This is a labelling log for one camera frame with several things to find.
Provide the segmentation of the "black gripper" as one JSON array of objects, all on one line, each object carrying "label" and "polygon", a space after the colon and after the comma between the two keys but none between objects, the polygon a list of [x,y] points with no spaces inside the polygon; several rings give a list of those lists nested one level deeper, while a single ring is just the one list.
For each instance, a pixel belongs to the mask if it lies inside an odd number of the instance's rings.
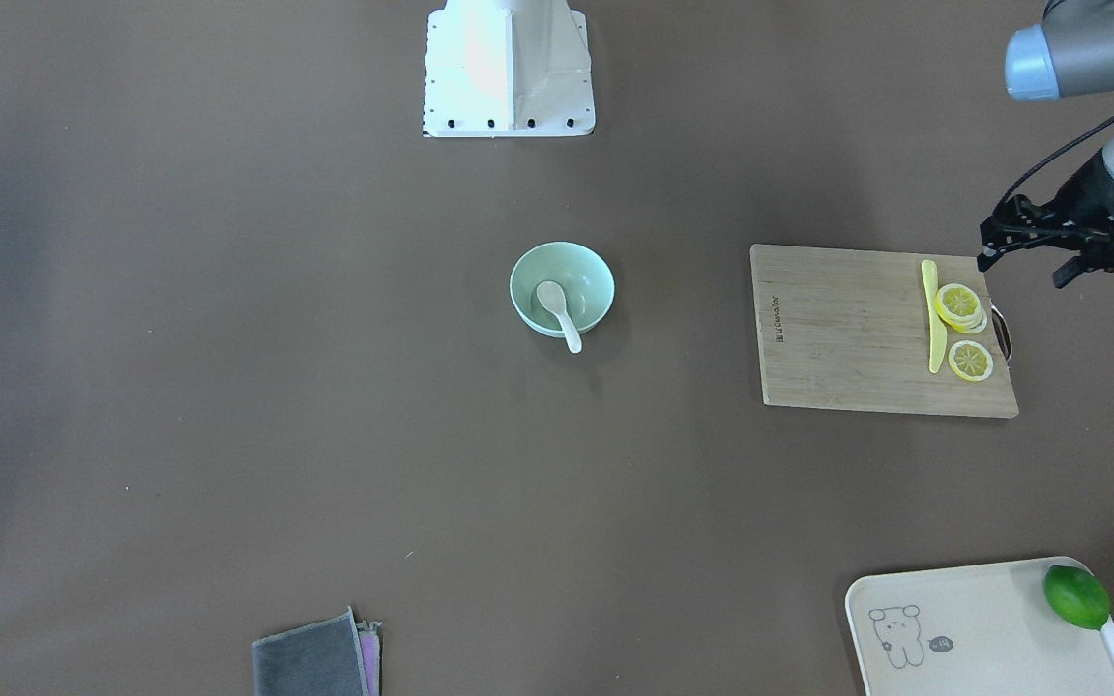
[{"label": "black gripper", "polygon": [[1052,241],[1058,249],[1088,249],[1092,244],[1114,246],[1114,175],[1105,153],[1100,150],[1075,171],[1051,200],[1058,226],[983,220],[979,234],[983,251],[978,272],[989,272],[1004,255],[1035,249]]}]

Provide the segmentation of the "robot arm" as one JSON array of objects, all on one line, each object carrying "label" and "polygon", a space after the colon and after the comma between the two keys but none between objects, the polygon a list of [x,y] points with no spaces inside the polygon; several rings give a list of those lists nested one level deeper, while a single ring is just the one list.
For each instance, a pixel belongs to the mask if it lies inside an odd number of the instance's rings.
[{"label": "robot arm", "polygon": [[[1114,92],[1114,1],[1048,1],[1040,23],[1012,36],[1004,75],[1023,102]],[[1056,247],[1071,251],[1053,274],[1058,290],[1086,273],[1113,273],[1114,136],[1046,203],[1009,187],[979,233],[981,272],[1012,252]]]}]

